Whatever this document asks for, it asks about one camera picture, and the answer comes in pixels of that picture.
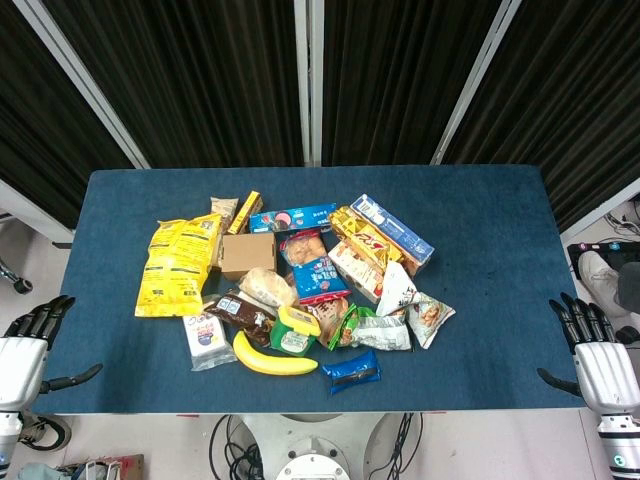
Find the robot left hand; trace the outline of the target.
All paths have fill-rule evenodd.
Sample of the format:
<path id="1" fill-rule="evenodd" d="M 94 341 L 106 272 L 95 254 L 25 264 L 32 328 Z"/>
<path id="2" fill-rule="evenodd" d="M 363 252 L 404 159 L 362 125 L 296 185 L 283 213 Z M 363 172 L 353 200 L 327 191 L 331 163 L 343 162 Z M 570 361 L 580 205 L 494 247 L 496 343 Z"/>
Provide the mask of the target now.
<path id="1" fill-rule="evenodd" d="M 56 297 L 15 319 L 1 336 L 3 412 L 27 410 L 38 396 L 86 383 L 102 370 L 98 363 L 74 376 L 44 378 L 49 353 L 74 303 L 71 296 Z"/>

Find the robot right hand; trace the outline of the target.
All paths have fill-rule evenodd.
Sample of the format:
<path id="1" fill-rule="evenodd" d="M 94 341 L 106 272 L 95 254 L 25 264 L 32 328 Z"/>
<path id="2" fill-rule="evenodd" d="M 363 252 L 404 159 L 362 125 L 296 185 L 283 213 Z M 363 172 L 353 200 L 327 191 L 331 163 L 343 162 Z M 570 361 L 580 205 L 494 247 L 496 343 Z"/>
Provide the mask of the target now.
<path id="1" fill-rule="evenodd" d="M 639 383 L 625 346 L 604 311 L 566 293 L 549 301 L 566 339 L 576 371 L 574 381 L 539 368 L 550 387 L 584 400 L 599 415 L 632 413 L 639 408 Z"/>

